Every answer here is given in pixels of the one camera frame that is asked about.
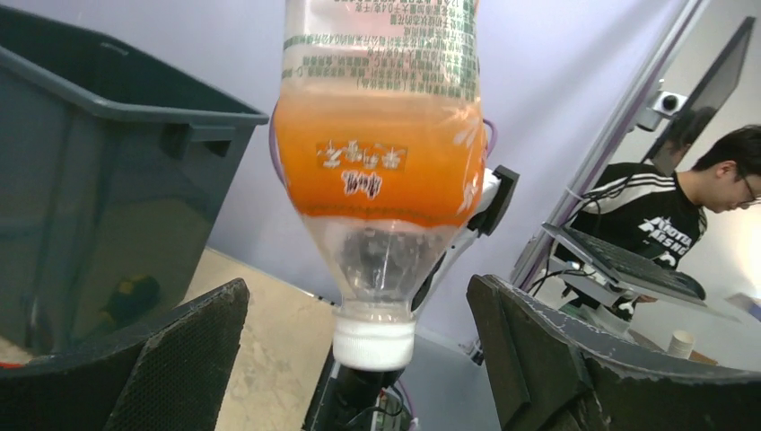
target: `laptop keyboard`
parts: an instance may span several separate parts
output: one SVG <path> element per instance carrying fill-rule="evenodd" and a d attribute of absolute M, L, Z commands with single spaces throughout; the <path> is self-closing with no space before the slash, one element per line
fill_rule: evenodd
<path fill-rule="evenodd" d="M 695 293 L 682 284 L 671 271 L 661 268 L 652 260 L 571 227 L 564 227 L 563 230 L 579 244 L 585 245 L 592 258 L 607 262 L 621 274 L 676 290 L 683 295 L 696 297 Z"/>

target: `monitor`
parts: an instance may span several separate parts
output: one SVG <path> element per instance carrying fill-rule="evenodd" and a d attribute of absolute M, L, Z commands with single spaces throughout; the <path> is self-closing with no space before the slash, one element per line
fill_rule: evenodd
<path fill-rule="evenodd" d="M 670 175 L 739 84 L 756 18 L 747 17 L 687 102 L 651 147 L 647 158 Z"/>

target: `black hair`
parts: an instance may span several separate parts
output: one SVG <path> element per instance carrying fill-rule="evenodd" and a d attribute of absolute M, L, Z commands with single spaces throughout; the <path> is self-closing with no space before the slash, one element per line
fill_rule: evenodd
<path fill-rule="evenodd" d="M 744 175 L 761 175 L 761 125 L 745 126 L 719 139 L 692 170 L 706 171 L 727 161 L 735 162 Z"/>

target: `metal pole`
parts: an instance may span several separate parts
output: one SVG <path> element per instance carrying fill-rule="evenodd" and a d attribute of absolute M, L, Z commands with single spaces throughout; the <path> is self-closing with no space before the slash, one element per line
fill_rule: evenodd
<path fill-rule="evenodd" d="M 645 103 L 659 90 L 660 79 L 673 62 L 687 34 L 710 2 L 711 0 L 685 0 L 682 12 L 675 17 L 671 28 L 664 31 L 660 45 L 653 50 L 650 60 L 638 74 L 639 79 L 632 84 L 626 97 L 619 103 L 617 114 L 603 129 L 572 180 L 569 190 L 572 190 L 574 194 L 581 195 L 597 182 L 613 153 L 634 126 L 637 115 Z M 566 193 L 547 221 L 554 225 L 564 223 L 573 213 L 577 203 L 576 198 Z M 527 290 L 542 262 L 547 258 L 551 245 L 549 235 L 540 231 L 520 254 L 511 273 L 510 283 Z"/>

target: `white bottle cap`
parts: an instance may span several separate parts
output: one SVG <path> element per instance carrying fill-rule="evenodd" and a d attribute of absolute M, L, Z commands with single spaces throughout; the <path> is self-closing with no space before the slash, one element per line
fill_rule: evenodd
<path fill-rule="evenodd" d="M 415 322 L 381 323 L 336 317 L 333 357 L 363 371 L 395 371 L 409 365 L 415 344 Z"/>

